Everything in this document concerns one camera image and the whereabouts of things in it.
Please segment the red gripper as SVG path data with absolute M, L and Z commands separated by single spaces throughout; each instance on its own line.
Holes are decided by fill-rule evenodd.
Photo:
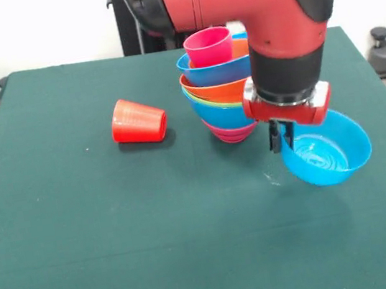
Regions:
M 308 100 L 295 105 L 279 106 L 263 100 L 257 95 L 252 77 L 245 80 L 243 92 L 242 107 L 245 116 L 256 121 L 269 121 L 270 151 L 276 154 L 279 154 L 282 149 L 282 138 L 276 121 L 282 121 L 281 124 L 285 128 L 285 141 L 288 147 L 293 147 L 295 123 L 321 124 L 326 118 L 331 98 L 331 86 L 325 81 L 317 82 Z

